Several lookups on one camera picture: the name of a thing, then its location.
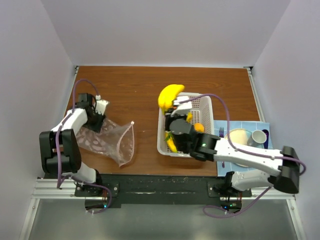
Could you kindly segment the yellow fake banana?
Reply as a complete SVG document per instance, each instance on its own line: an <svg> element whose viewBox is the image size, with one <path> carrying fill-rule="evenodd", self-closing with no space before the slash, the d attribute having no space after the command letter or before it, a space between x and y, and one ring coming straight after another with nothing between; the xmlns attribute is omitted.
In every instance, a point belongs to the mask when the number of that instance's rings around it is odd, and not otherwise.
<svg viewBox="0 0 320 240"><path fill-rule="evenodd" d="M175 145L175 143L174 143L174 141L173 141L172 138L168 139L168 140L166 141L166 143L167 143L169 149L170 149L173 153L177 153L177 152L178 152L177 147L176 147L176 145Z"/></svg>

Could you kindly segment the fake orange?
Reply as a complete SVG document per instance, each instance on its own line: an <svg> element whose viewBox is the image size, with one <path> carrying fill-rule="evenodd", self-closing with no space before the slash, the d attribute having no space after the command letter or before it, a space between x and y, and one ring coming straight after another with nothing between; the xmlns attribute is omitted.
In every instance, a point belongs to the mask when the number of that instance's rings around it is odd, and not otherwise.
<svg viewBox="0 0 320 240"><path fill-rule="evenodd" d="M198 133L204 133L205 132L205 127L203 124L197 122L193 125L194 130Z"/></svg>

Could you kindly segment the clear zip top bag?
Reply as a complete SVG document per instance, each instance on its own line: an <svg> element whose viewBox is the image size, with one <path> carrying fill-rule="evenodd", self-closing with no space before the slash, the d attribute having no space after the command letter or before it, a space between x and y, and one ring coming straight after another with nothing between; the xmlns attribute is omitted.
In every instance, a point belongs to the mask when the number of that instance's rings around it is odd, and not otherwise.
<svg viewBox="0 0 320 240"><path fill-rule="evenodd" d="M134 121L118 125L106 118L100 132L82 127L76 135L80 148L113 159L118 166L128 164L135 153Z"/></svg>

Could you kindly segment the white perforated plastic basket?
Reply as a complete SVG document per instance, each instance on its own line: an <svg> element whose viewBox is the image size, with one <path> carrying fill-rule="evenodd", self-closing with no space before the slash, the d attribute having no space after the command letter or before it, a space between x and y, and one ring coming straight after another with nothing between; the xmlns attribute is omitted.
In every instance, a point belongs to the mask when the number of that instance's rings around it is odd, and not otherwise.
<svg viewBox="0 0 320 240"><path fill-rule="evenodd" d="M214 135L214 116L211 98L205 94L181 92L178 96L188 96L192 103L190 112L192 120L188 123L184 119L174 120L169 130L165 130L165 114L159 109L157 129L157 150L160 154L171 157L196 157L203 161L210 154L210 146ZM204 126L204 133L196 132L195 123ZM165 141L165 132L172 133L172 140L177 152L172 152Z"/></svg>

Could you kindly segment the green fake vegetable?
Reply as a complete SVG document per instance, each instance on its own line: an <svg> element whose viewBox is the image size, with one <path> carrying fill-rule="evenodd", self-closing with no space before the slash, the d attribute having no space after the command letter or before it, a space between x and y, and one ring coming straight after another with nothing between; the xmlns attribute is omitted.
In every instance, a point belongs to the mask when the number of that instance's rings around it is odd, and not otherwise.
<svg viewBox="0 0 320 240"><path fill-rule="evenodd" d="M164 138L164 140L165 140L165 141L169 141L169 140L171 140L172 138L173 138L172 133L171 133L170 131L166 131L166 132L165 132L165 138Z"/></svg>

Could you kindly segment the green orange fake mango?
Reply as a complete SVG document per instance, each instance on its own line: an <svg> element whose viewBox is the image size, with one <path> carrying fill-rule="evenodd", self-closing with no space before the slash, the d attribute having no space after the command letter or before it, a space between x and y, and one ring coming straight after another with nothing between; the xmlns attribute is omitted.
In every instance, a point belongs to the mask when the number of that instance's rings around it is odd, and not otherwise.
<svg viewBox="0 0 320 240"><path fill-rule="evenodd" d="M190 122L192 121L192 118L193 118L193 115L192 115L191 112L189 112L189 113L187 114L186 121L187 121L188 123L190 123Z"/></svg>

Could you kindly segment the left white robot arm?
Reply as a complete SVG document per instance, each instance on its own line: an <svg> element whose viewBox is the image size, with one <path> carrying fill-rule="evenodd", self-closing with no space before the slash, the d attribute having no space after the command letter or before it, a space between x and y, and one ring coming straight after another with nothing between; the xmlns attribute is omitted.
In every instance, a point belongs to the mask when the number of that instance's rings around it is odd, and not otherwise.
<svg viewBox="0 0 320 240"><path fill-rule="evenodd" d="M42 169L46 174L57 176L58 189L64 180L71 179L79 191L91 196L103 193L104 184L99 172L82 161L76 135L82 127L99 133L108 104L100 95L81 93L57 126L39 134Z"/></svg>

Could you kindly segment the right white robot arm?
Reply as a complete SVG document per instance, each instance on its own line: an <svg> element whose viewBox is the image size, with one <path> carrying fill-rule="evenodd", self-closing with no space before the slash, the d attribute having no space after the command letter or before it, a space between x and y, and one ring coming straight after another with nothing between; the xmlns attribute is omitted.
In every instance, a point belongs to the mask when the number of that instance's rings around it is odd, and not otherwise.
<svg viewBox="0 0 320 240"><path fill-rule="evenodd" d="M233 197L251 188L274 187L286 194L299 193L300 176L306 166L294 148L263 149L236 145L225 138L196 131L187 115L165 113L164 128L177 151L198 161L230 162L252 168L251 171L230 171L216 191Z"/></svg>

